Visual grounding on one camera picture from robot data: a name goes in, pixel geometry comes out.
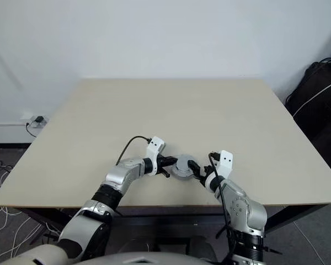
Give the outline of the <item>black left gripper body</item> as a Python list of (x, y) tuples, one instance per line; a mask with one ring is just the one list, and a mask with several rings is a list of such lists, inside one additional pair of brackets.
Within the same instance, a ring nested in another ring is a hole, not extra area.
[(166, 178), (170, 177), (170, 174), (164, 169), (170, 165), (170, 156), (164, 157), (162, 155), (157, 156), (157, 174), (163, 174)]

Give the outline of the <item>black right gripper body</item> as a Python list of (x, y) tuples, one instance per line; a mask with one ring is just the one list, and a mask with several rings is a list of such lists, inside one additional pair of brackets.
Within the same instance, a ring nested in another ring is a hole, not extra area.
[(213, 167), (210, 165), (204, 166), (204, 173), (205, 173), (204, 175), (199, 174), (198, 176), (198, 179), (202, 185), (205, 185), (207, 178), (211, 173), (213, 173)]

